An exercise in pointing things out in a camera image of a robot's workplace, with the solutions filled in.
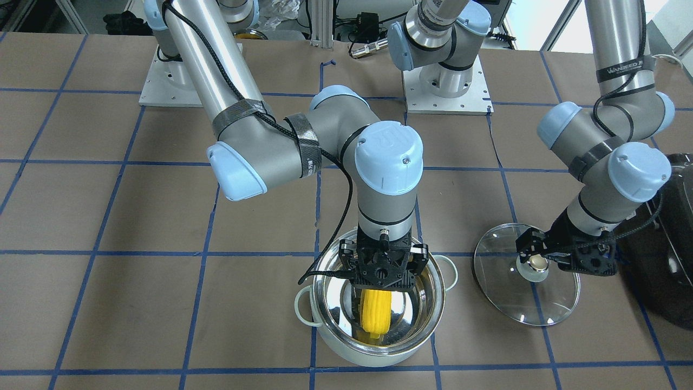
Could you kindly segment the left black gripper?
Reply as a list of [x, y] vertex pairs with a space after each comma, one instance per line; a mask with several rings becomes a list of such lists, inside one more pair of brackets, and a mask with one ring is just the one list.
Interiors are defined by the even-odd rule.
[[599, 237], [587, 235], [572, 224], [566, 209], [548, 232], [528, 227], [515, 240], [515, 247], [521, 264], [532, 255], [540, 255], [557, 262], [562, 271], [603, 277], [617, 274], [613, 232], [602, 232]]

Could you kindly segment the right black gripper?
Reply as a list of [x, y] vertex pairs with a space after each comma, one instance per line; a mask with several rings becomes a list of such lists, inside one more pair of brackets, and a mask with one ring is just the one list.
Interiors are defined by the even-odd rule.
[[357, 230], [354, 239], [339, 240], [338, 257], [342, 277], [359, 289], [409, 291], [426, 268], [429, 246], [415, 240], [411, 233], [391, 240], [382, 234], [373, 239]]

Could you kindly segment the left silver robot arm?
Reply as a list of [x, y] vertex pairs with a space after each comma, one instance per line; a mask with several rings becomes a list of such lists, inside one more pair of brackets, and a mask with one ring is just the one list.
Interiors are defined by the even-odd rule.
[[[517, 252], [524, 263], [544, 258], [562, 271], [613, 276], [614, 229], [671, 174], [668, 159], [643, 140], [665, 130], [675, 108], [655, 89], [644, 3], [587, 1], [586, 12], [600, 96], [591, 109], [562, 102], [537, 126], [583, 187], [549, 230], [522, 233]], [[492, 17], [477, 2], [420, 1], [389, 25], [389, 54], [401, 71], [420, 69], [433, 94], [455, 98], [465, 93], [491, 29]]]

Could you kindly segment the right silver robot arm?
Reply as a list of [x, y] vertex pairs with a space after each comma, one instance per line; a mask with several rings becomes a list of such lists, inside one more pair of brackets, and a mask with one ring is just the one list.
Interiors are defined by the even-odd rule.
[[225, 197], [252, 198], [334, 163], [357, 194], [354, 242], [342, 239], [342, 268], [315, 260], [310, 276], [359, 289], [408, 291], [429, 260], [411, 228], [423, 173], [423, 143], [411, 127], [382, 121], [345, 86], [315, 95], [307, 113], [277, 120], [253, 80], [216, 1], [146, 1], [146, 20], [167, 60], [181, 62], [208, 114], [215, 143], [206, 156]]

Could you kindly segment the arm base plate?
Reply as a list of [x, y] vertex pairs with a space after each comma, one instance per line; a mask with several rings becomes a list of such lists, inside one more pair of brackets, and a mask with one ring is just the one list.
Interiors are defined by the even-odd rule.
[[185, 64], [161, 51], [154, 52], [139, 104], [163, 108], [202, 108], [200, 97]]
[[402, 72], [407, 111], [412, 114], [492, 114], [482, 63], [463, 71], [446, 69], [438, 63]]

